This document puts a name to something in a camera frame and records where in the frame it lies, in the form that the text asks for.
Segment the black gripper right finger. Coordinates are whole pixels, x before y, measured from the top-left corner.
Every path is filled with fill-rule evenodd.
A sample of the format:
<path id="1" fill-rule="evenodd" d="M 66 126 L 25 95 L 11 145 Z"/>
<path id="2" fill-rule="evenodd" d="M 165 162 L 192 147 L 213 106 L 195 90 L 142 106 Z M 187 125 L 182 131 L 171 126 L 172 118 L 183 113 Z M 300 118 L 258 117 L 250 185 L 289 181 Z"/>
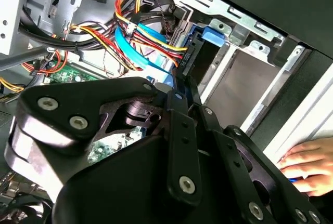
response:
<path id="1" fill-rule="evenodd" d="M 187 97 L 199 149 L 209 156 L 209 189 L 230 223 L 328 223 L 242 130 L 220 126 L 191 77 Z"/>

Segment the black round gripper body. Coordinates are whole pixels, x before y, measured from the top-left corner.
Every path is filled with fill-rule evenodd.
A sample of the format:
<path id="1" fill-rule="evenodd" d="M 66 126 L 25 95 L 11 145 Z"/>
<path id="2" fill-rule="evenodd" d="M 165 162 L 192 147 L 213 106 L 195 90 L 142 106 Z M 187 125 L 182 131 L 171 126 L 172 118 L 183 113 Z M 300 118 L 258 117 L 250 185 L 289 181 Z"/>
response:
<path id="1" fill-rule="evenodd" d="M 243 223 L 224 172 L 186 137 L 151 136 L 74 175 L 60 191 L 53 223 Z M 201 172 L 202 199 L 188 206 L 181 176 Z"/>

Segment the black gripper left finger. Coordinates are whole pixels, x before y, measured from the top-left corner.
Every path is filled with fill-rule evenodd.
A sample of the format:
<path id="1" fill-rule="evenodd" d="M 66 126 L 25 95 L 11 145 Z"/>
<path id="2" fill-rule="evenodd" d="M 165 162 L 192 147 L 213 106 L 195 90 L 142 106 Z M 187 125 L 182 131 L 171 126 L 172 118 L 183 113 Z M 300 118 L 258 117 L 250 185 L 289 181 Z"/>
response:
<path id="1" fill-rule="evenodd" d="M 32 87 L 19 97 L 7 145 L 16 157 L 7 162 L 56 204 L 65 184 L 92 166 L 87 156 L 93 142 L 137 126 L 147 130 L 145 137 L 196 141 L 184 83 L 177 81 L 166 93 L 141 77 Z M 195 180 L 176 171 L 184 195 L 171 194 L 188 206 L 202 198 L 200 169 L 193 174 Z"/>

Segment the person's hand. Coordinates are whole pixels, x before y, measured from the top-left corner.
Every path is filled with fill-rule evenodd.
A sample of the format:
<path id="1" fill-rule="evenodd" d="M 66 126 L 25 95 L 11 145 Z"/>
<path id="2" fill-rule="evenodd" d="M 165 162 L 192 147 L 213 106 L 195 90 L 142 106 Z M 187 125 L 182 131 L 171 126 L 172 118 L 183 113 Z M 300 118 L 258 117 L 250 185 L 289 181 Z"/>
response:
<path id="1" fill-rule="evenodd" d="M 308 196 L 322 196 L 332 191 L 332 138 L 300 143 L 276 164 L 292 184 Z"/>

